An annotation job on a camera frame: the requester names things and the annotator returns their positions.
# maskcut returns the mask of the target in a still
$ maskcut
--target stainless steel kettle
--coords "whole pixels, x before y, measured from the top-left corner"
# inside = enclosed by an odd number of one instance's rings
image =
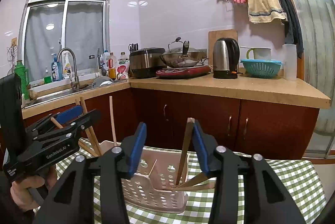
[[[237,66],[240,59],[240,48],[237,41],[231,38],[218,39],[213,48],[214,78],[237,78]]]

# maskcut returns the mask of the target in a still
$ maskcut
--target human hand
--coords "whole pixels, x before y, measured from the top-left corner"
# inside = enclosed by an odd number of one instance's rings
[[[37,208],[39,206],[32,197],[32,195],[29,193],[27,188],[38,188],[45,183],[47,189],[50,191],[51,188],[56,184],[56,182],[57,182],[56,166],[53,165],[50,167],[48,176],[46,178],[46,183],[44,178],[40,176],[27,177],[21,182],[14,181],[12,183],[10,193],[14,202],[25,212]]]

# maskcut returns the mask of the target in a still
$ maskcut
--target wooden chopstick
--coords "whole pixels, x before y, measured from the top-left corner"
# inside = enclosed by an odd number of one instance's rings
[[[81,101],[81,106],[83,107],[83,114],[87,113],[87,107],[86,107],[86,103],[83,97],[80,97],[80,101]],[[99,142],[97,140],[97,137],[94,133],[93,127],[90,126],[89,128],[85,129],[86,135],[89,139],[89,141],[91,142],[91,145],[95,151],[95,153],[98,154],[98,156],[101,156],[103,153],[101,151]]]
[[[179,184],[179,185],[175,186],[174,188],[191,187],[191,186],[197,185],[201,182],[204,182],[206,180],[208,180],[208,178],[206,177],[205,173],[201,172],[198,175],[196,175],[195,177],[193,177],[192,179],[188,180],[187,182]]]
[[[193,128],[194,128],[194,122],[195,122],[194,118],[187,118],[185,134],[184,134],[184,141],[183,141],[183,148],[182,148],[182,154],[180,156],[177,178],[175,180],[176,185],[179,184],[180,177],[181,177],[183,169],[184,169],[184,164],[185,164],[185,160],[186,160],[186,157],[187,157],[187,151],[190,147],[192,132],[193,132]]]
[[[86,152],[90,153],[92,156],[94,157],[98,157],[98,155],[92,150],[90,149],[87,144],[85,144],[82,140],[79,139],[78,141],[78,145],[85,150]]]
[[[114,125],[114,114],[113,114],[113,97],[109,97],[109,111],[111,113],[111,124],[112,124],[112,135],[113,135],[113,143],[114,146],[117,146],[116,142],[116,134],[115,134],[115,125]]]
[[[63,128],[63,126],[54,118],[51,117],[50,118],[51,122],[53,122],[55,124],[56,127],[58,128]],[[92,156],[97,157],[98,155],[92,150],[90,149],[82,140],[79,139],[78,141],[78,145],[85,151],[87,151],[88,153],[90,153]]]
[[[184,192],[195,192],[195,191],[202,191],[202,190],[209,190],[215,188],[215,182],[211,181],[208,183],[195,185],[195,186],[189,186],[189,187],[175,187],[175,188],[164,188],[164,191],[184,191]]]

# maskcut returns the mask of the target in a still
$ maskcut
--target electrical outlet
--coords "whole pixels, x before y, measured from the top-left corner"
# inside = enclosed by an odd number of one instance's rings
[[[202,48],[202,49],[198,49],[200,52],[203,52],[204,55],[203,55],[203,59],[207,58],[208,57],[208,54],[207,54],[207,48]]]
[[[17,38],[12,39],[12,45],[17,46]]]

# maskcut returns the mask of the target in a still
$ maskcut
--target blue gripper pad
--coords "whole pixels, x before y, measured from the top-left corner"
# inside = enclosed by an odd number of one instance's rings
[[[146,124],[141,122],[139,123],[135,134],[124,138],[121,143],[121,148],[125,152],[125,160],[128,166],[127,176],[130,178],[135,174],[137,170],[145,140]]]
[[[83,113],[83,107],[77,105],[58,114],[56,120],[60,124],[65,124],[66,122],[69,122],[77,118],[82,113]]]
[[[218,146],[212,135],[205,134],[198,120],[195,120],[192,142],[197,153],[198,161],[202,172],[208,178],[216,177],[221,169],[221,162],[214,156],[214,150]]]

